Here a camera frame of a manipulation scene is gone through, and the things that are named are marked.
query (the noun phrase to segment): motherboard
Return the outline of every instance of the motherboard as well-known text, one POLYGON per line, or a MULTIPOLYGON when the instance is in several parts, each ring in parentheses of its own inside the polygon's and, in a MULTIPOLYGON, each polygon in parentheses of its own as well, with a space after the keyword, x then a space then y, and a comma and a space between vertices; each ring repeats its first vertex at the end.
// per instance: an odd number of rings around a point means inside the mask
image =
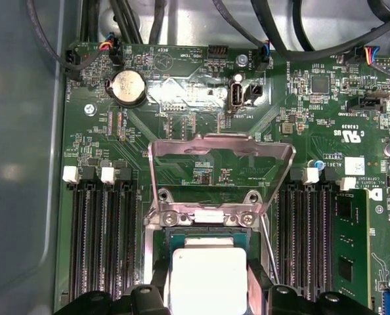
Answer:
MULTIPOLYGON (((69 53, 73 60, 97 50, 78 43, 69 53)), ((376 62, 390 68, 388 57, 376 62)), ((56 308, 95 289, 118 298, 144 281, 149 144, 210 133, 295 148, 267 211, 280 281, 310 300, 339 291, 386 314, 390 77, 345 55, 291 63, 263 49, 226 46, 127 45, 119 57, 106 51, 70 73, 56 308)), ((158 185, 175 199, 216 204, 240 202, 252 189, 265 195, 278 164, 222 150, 155 163, 158 185)), ((161 255, 161 238, 156 244, 161 255)))

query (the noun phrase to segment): black cable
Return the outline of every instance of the black cable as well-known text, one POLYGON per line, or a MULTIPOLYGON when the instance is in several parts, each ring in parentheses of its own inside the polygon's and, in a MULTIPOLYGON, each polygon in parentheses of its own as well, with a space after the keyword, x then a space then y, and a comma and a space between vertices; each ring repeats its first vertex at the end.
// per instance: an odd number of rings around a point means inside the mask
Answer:
POLYGON ((110 6, 112 7, 112 10, 115 14, 115 19, 118 23, 119 29, 121 30, 122 40, 126 43, 132 43, 132 37, 128 30, 128 24, 125 16, 122 13, 118 0, 110 0, 110 6))
POLYGON ((89 38, 89 1, 90 0, 83 0, 81 6, 79 41, 87 41, 89 38))
POLYGON ((385 68, 383 68, 383 67, 381 67, 381 66, 379 66, 379 65, 376 64, 375 62, 372 63, 372 64, 370 65, 370 67, 373 68, 373 69, 375 69, 376 71, 381 72, 381 73, 383 73, 383 74, 385 74, 385 75, 388 75, 388 76, 390 77, 390 71, 387 70, 387 69, 385 69, 385 68))
POLYGON ((134 39, 133 43, 142 44, 142 38, 138 29, 137 21, 135 20, 134 13, 131 9, 131 6, 129 5, 128 0, 120 0, 120 5, 125 18, 128 21, 129 30, 131 31, 131 35, 134 39))
POLYGON ((390 8, 383 2, 383 0, 367 0, 370 10, 382 22, 390 21, 390 8))
POLYGON ((90 1, 89 5, 89 41, 92 43, 98 42, 98 10, 100 8, 99 0, 90 1))
POLYGON ((226 6, 221 0, 213 0, 215 8, 219 11, 220 15, 229 23, 236 31, 238 31, 243 37, 245 37, 248 41, 253 43, 258 47, 263 46, 263 42, 256 39, 251 33, 244 29, 231 15, 231 13, 227 10, 226 6))
POLYGON ((306 36, 305 29, 303 27, 303 22, 301 20, 301 6, 303 0, 293 0, 293 26, 295 36, 299 40, 301 47, 305 51, 314 51, 314 48, 306 36))
POLYGON ((163 26, 165 6, 166 6, 165 0, 156 0, 154 5, 153 26, 151 27, 150 37, 148 38, 148 43, 150 45, 158 44, 160 40, 160 32, 163 26))
POLYGON ((33 28, 36 32, 37 38, 39 39, 40 43, 42 44, 43 48, 47 51, 49 56, 55 59, 61 66, 73 71, 81 71, 82 69, 85 69, 88 66, 90 66, 103 53, 101 50, 98 50, 97 52, 90 55, 86 60, 84 60, 81 64, 78 65, 71 64, 65 61, 64 59, 62 59, 52 48, 51 44, 46 38, 45 32, 43 31, 42 25, 40 24, 39 18, 37 17, 34 0, 26 0, 26 1, 27 1, 26 4, 28 8, 28 14, 33 24, 33 28))
POLYGON ((345 51, 350 51, 356 46, 363 46, 390 30, 390 21, 384 23, 383 25, 374 28, 372 31, 361 35, 358 38, 352 39, 346 43, 330 47, 327 49, 322 49, 319 51, 289 51, 287 50, 284 42, 281 39, 281 36, 278 32, 278 28, 275 25, 275 21, 272 17, 271 10, 267 0, 251 0, 253 10, 258 17, 259 23, 261 24, 263 30, 269 38, 269 41, 274 46, 275 50, 283 56, 285 59, 294 62, 302 61, 313 61, 322 58, 332 56, 334 54, 344 53, 345 51))

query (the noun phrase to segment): cable connector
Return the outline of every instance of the cable connector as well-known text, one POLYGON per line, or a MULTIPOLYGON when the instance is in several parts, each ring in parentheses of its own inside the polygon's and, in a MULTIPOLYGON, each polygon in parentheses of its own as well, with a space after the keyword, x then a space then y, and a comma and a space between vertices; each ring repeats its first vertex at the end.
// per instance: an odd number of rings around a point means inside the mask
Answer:
POLYGON ((269 42, 266 42, 262 47, 258 48, 256 57, 256 71, 264 72, 270 62, 271 50, 269 48, 269 42))
POLYGON ((378 46, 357 46, 344 55, 344 64, 372 64, 376 53, 379 51, 378 46))
MULTIPOLYGON (((69 49, 65 52, 65 61, 76 66, 81 63, 81 56, 76 49, 69 49)), ((72 81, 81 81, 80 73, 78 70, 65 69, 66 77, 72 81)))
POLYGON ((110 42, 112 43, 112 46, 109 49, 109 58, 114 64, 114 66, 123 66, 124 61, 123 61, 121 43, 113 33, 110 33, 109 36, 111 36, 110 42))

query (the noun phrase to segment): white sticker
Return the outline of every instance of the white sticker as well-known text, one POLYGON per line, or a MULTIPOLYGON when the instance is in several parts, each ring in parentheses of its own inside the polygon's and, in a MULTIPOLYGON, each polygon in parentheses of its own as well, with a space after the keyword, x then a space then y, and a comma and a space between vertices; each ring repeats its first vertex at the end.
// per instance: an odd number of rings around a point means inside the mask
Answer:
POLYGON ((346 175, 365 175, 366 169, 364 167, 363 157, 345 157, 344 166, 346 175))

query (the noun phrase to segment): green circuit board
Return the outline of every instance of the green circuit board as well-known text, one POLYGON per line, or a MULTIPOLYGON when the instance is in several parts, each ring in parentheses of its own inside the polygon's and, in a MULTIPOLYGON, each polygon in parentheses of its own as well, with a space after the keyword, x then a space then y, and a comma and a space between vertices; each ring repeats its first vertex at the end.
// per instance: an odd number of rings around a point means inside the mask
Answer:
MULTIPOLYGON (((79 43, 74 47, 78 55, 87 56, 98 45, 79 43)), ((335 202, 345 194, 353 201, 348 201, 349 219, 339 217, 339 210, 334 213, 332 289, 381 312, 382 293, 390 288, 390 159, 384 153, 390 142, 390 78, 364 64, 346 64, 343 56, 294 64, 272 54, 268 68, 258 72, 255 50, 228 49, 224 58, 208 58, 207 50, 125 46, 124 68, 138 71, 147 84, 147 101, 134 109, 118 106, 106 93, 106 79, 123 69, 114 67, 107 53, 81 72, 81 81, 67 80, 62 165, 77 166, 80 172, 94 167, 97 175, 104 166, 132 169, 136 206, 131 282, 142 281, 142 218, 152 202, 150 142, 190 140, 196 134, 243 133, 257 142, 292 144, 297 151, 292 169, 302 171, 311 160, 323 161, 326 169, 332 170, 334 186, 343 177, 356 178, 356 190, 340 193, 334 188, 335 202), (241 54, 249 60, 243 67, 236 63, 241 54), (260 86, 262 93, 229 114, 228 81, 235 74, 242 74, 245 90, 260 86), (376 92, 383 102, 382 112, 347 110, 358 98, 369 94, 375 97, 376 92), (97 109, 94 115, 85 114, 88 104, 97 109)), ((390 58, 376 62, 390 67, 390 58)), ((205 203, 240 202, 252 188, 263 193, 274 174, 274 164, 270 160, 251 163, 220 151, 206 157, 167 156, 156 160, 160 186, 170 188, 178 201, 205 203)), ((57 308, 69 290, 74 198, 63 183, 57 308)), ((278 202, 269 209, 276 247, 278 202)), ((304 267, 314 268, 314 264, 318 260, 309 257, 304 267)))

